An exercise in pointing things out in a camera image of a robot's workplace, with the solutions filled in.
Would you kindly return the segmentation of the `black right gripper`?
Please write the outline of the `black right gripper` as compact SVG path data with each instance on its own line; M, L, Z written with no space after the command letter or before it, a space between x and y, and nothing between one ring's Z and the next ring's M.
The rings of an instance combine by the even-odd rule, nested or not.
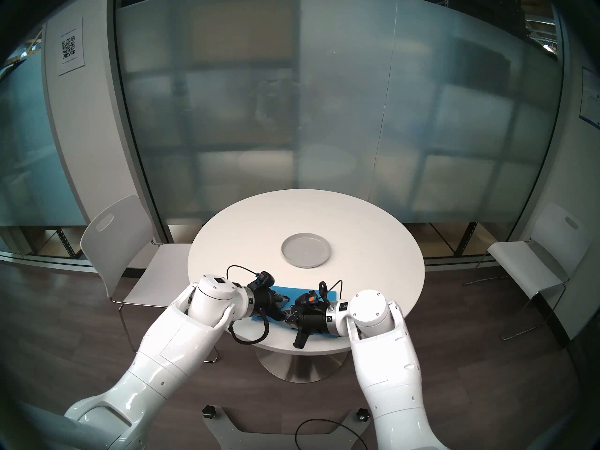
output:
M332 334L326 322L326 314L321 309L305 308L303 304L290 306L290 314L286 314L284 323L290 328L297 328L293 347L303 349L309 336L313 334Z

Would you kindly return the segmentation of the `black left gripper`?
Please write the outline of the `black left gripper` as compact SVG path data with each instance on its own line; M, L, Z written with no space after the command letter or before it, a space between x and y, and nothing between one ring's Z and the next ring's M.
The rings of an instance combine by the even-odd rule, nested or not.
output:
M289 303L289 297L276 291L270 287L260 287L253 290L254 296L254 308L252 312L253 317L261 317L264 314L266 317L270 317L272 320L284 320L285 311Z

